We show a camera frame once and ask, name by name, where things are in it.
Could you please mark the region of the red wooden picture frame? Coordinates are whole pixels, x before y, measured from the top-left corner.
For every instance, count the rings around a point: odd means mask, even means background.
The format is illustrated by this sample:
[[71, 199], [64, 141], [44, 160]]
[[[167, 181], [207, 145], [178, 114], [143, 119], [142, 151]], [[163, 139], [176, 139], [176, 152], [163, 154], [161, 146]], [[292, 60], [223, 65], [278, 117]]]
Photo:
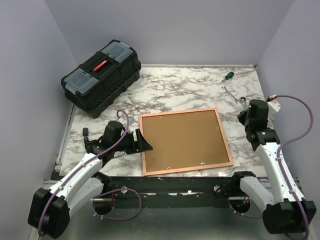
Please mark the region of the red wooden picture frame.
[[234, 165], [216, 107], [142, 114], [139, 123], [153, 147], [142, 153], [144, 176]]

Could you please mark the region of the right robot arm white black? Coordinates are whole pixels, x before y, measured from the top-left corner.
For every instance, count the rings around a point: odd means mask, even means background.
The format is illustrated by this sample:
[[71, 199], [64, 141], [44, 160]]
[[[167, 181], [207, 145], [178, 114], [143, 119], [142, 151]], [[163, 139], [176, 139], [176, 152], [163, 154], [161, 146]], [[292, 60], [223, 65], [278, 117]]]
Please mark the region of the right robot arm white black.
[[236, 196], [245, 193], [253, 200], [270, 234], [303, 233], [307, 238], [317, 208], [299, 190], [283, 157], [280, 139], [276, 131], [268, 127], [269, 116], [280, 110], [276, 99], [253, 99], [238, 115], [246, 139], [265, 169], [271, 190], [267, 190], [253, 173], [236, 172], [230, 191]]

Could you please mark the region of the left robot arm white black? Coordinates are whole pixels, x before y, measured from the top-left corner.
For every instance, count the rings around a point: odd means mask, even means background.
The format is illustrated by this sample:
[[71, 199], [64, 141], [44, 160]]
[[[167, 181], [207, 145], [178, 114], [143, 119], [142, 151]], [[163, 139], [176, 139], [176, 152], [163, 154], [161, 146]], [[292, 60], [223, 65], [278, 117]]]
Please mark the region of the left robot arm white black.
[[41, 187], [33, 195], [27, 223], [40, 236], [57, 239], [68, 227], [71, 216], [91, 198], [104, 198], [114, 192], [110, 178], [100, 170], [116, 152], [131, 155], [153, 150], [140, 129], [129, 132], [118, 121], [110, 121], [96, 140], [89, 140], [86, 127], [82, 135], [86, 150], [82, 160], [59, 182], [48, 189]]

